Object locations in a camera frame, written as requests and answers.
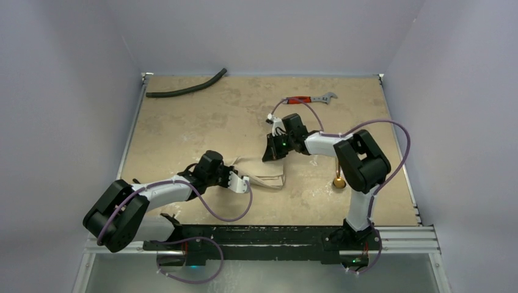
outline robotic arm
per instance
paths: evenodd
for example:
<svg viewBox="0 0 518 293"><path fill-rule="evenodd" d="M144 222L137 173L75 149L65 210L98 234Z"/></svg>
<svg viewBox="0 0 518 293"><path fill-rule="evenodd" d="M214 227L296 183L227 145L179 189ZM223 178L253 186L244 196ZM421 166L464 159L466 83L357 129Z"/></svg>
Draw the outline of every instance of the robotic arm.
<svg viewBox="0 0 518 293"><path fill-rule="evenodd" d="M285 157L290 151L305 155L320 154L337 157L345 180L352 188L351 204L346 223L355 232L367 229L371 197L374 189L385 182L390 173L390 162L367 130L346 137L308 132L298 114L282 119L268 115L272 133L266 136L263 162Z"/></svg>
<svg viewBox="0 0 518 293"><path fill-rule="evenodd" d="M174 231L175 220L170 217L149 219L144 218L144 214L169 203L196 198L195 192L188 185L180 184L181 182L195 187L199 194L204 194L211 186L221 186L243 194L247 192L249 178L240 177L234 167L225 166L219 153L207 151L193 171L186 169L168 181L171 183L160 186L156 183L130 185L122 179L114 181L86 214L83 226L97 238L101 236L102 244L111 252L123 249L132 241L165 241ZM137 190L143 191L124 205L101 235L116 207Z"/></svg>

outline beige cloth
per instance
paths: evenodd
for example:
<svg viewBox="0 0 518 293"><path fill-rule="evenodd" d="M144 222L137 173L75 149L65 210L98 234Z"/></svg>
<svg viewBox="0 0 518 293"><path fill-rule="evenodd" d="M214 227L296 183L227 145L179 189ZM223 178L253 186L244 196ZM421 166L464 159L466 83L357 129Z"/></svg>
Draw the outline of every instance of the beige cloth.
<svg viewBox="0 0 518 293"><path fill-rule="evenodd" d="M284 159L263 162L261 157L240 156L225 160L225 165L233 165L239 176L250 177L250 183L272 189L284 186Z"/></svg>

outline table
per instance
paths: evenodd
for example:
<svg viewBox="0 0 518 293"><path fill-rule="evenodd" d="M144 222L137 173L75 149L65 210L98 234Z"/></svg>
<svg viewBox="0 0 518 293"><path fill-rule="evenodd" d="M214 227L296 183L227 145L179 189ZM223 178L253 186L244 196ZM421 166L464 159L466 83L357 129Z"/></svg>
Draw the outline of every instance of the table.
<svg viewBox="0 0 518 293"><path fill-rule="evenodd" d="M206 77L153 76L148 92L190 87ZM174 98L144 98L128 148L122 178L142 183L166 179L197 162L206 150L224 158L243 155L261 157L271 126L266 115L284 96L322 95L334 92L329 105L312 103L326 132L345 132L360 122L389 118L377 77L224 77L200 92ZM308 130L319 129L304 105L282 105L275 113L283 117L298 113ZM393 128L377 123L365 129L394 169L400 162ZM235 224L243 225L341 225L349 208L351 190L334 189L331 181L335 161L331 157L304 156L295 152L285 159L286 182L282 190L252 186L254 202L249 213ZM203 195L222 217L236 217L246 208L247 194L212 187ZM176 214L181 223L221 224L199 200L173 203L150 211ZM384 226L416 226L417 219L403 172L380 193L374 221Z"/></svg>

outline gray floor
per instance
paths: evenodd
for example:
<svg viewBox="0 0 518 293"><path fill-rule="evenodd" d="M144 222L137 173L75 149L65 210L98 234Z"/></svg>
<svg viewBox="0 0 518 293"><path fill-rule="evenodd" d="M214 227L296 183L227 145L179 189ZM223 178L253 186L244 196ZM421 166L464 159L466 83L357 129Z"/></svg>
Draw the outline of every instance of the gray floor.
<svg viewBox="0 0 518 293"><path fill-rule="evenodd" d="M185 267L176 273L192 280L215 272ZM356 277L339 265L291 261L225 261L222 273L202 285L183 284L156 273L155 255L102 254L92 268L87 292L438 292L428 255L382 255L376 267Z"/></svg>

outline black tube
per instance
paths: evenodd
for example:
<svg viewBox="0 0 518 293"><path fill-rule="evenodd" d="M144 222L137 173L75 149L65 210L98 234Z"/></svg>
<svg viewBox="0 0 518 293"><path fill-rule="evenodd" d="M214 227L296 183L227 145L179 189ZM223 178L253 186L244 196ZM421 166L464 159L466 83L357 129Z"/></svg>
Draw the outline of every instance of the black tube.
<svg viewBox="0 0 518 293"><path fill-rule="evenodd" d="M218 80L221 79L221 77L223 77L223 75L225 75L225 73L227 73L227 69L223 68L223 69L221 69L220 72L218 72L216 75L214 75L214 77L212 77L208 81L204 82L203 84L195 85L193 87L188 87L186 89L174 90L172 92L146 93L146 97L148 97L148 98L171 98L173 96L181 96L181 95L185 95L187 93L194 93L199 90L206 89L206 88L210 87L211 85L215 84Z"/></svg>

